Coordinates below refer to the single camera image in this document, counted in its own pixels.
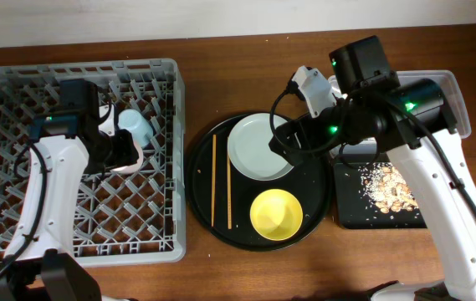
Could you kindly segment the pink cup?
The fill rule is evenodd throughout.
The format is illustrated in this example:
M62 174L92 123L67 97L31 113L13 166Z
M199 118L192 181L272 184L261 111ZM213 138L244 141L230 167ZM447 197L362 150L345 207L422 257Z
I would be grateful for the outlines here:
M114 148L108 167L113 172L132 174L141 168L143 160L141 146L134 140L125 141Z

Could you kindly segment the blue cup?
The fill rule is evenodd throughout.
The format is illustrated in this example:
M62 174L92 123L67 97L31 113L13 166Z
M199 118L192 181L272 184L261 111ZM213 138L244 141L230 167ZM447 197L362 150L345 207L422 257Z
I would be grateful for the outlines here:
M121 111L119 113L118 126L121 130L128 130L134 141L141 148L147 147L154 136L154 130L149 122L137 110L127 109Z

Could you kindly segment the yellow bowl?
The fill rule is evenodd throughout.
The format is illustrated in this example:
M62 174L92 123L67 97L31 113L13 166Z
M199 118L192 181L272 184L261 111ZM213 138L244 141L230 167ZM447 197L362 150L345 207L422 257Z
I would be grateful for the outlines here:
M299 200L282 189L268 189L258 194L249 210L253 229L270 241L284 241L300 229L304 213Z

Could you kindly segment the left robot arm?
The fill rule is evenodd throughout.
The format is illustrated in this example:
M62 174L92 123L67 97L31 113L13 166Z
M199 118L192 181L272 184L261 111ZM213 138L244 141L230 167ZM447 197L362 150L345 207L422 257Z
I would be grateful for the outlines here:
M75 260L74 215L85 174L136 171L141 148L112 103L85 79L59 84L59 105L37 115L23 152L30 172L21 217L0 262L0 300L105 299Z

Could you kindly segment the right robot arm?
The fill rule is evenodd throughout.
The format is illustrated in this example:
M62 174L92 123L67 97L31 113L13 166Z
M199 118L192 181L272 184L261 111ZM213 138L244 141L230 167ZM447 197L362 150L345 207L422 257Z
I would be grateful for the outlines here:
M297 166L374 139L415 196L444 273L435 283L384 283L358 299L476 300L476 186L443 90L426 78L401 84L376 36L338 48L329 59L338 91L318 70L300 67L284 93L303 100L308 113L273 126L270 149Z

